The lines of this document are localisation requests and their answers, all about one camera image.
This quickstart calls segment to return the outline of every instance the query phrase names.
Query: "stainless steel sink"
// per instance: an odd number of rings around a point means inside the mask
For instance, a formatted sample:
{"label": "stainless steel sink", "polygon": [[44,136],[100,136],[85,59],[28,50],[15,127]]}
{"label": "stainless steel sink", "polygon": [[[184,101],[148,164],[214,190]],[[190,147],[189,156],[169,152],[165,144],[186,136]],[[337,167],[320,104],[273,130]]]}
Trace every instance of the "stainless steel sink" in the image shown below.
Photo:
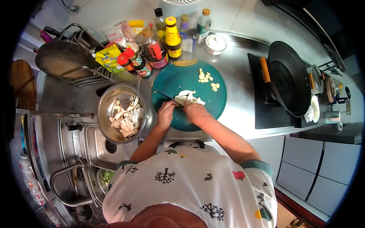
{"label": "stainless steel sink", "polygon": [[[76,124],[81,124],[82,130],[73,131],[74,149],[80,160],[86,161],[84,165],[80,163],[79,167],[82,167],[85,182],[92,199],[92,201],[84,200],[83,204],[94,203],[96,207],[101,207],[105,194],[97,183],[97,171],[99,169],[116,171],[117,165],[121,161],[130,159],[138,147],[138,141],[135,140],[123,146],[110,144],[102,135],[96,123],[80,122]],[[62,199],[59,200],[66,205],[70,204],[62,201]]]}

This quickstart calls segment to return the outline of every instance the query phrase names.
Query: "green cutting board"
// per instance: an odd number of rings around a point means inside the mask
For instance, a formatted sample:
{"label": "green cutting board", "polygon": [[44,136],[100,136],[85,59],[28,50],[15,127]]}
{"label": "green cutting board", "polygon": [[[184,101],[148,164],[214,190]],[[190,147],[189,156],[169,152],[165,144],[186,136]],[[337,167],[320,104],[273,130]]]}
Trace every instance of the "green cutting board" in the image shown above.
{"label": "green cutting board", "polygon": [[[209,72],[213,81],[201,83],[199,80],[199,68],[206,74]],[[219,89],[214,92],[211,83],[219,83]],[[152,87],[152,103],[156,112],[164,101],[169,101],[161,93],[154,93],[156,89],[174,98],[182,90],[196,91],[194,97],[200,97],[205,102],[205,108],[215,118],[222,114],[227,103],[227,88],[221,74],[209,63],[198,60],[196,64],[190,66],[167,65],[157,75]],[[198,126],[192,124],[183,111],[183,107],[174,108],[171,127],[180,131],[199,131]]]}

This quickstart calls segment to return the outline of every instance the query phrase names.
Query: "cabinet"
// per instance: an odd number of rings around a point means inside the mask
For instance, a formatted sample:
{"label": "cabinet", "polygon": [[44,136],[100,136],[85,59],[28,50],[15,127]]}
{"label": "cabinet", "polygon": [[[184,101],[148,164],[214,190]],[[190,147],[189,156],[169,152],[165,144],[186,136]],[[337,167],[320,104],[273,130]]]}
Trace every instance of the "cabinet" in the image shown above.
{"label": "cabinet", "polygon": [[288,137],[285,140],[283,161],[315,174],[322,148],[322,141]]}
{"label": "cabinet", "polygon": [[319,175],[349,185],[360,149],[361,145],[326,142]]}
{"label": "cabinet", "polygon": [[318,176],[307,203],[332,215],[346,193],[347,187],[347,185]]}
{"label": "cabinet", "polygon": [[279,176],[276,183],[286,188],[297,197],[305,200],[313,184],[315,174],[281,162]]}

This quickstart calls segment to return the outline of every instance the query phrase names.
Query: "woman's left hand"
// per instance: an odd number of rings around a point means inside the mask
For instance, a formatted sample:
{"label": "woman's left hand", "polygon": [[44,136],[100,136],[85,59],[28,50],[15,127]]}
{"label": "woman's left hand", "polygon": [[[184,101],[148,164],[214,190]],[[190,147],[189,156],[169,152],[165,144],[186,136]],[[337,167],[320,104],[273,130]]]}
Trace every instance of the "woman's left hand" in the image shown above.
{"label": "woman's left hand", "polygon": [[172,121],[172,112],[175,108],[173,101],[164,102],[161,108],[157,112],[157,124],[156,127],[163,131],[166,131]]}

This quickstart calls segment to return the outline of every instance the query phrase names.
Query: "kitchen knife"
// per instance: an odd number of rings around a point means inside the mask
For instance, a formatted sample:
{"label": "kitchen knife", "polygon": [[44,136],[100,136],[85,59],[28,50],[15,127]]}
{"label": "kitchen knife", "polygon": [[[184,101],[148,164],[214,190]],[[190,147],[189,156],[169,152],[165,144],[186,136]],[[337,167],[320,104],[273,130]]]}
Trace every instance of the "kitchen knife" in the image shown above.
{"label": "kitchen knife", "polygon": [[175,101],[174,99],[172,99],[171,97],[167,96],[165,93],[161,92],[160,90],[156,89],[156,91],[159,92],[160,94],[164,95],[168,99],[172,100],[176,106],[183,106],[183,105],[179,104],[177,101]]}

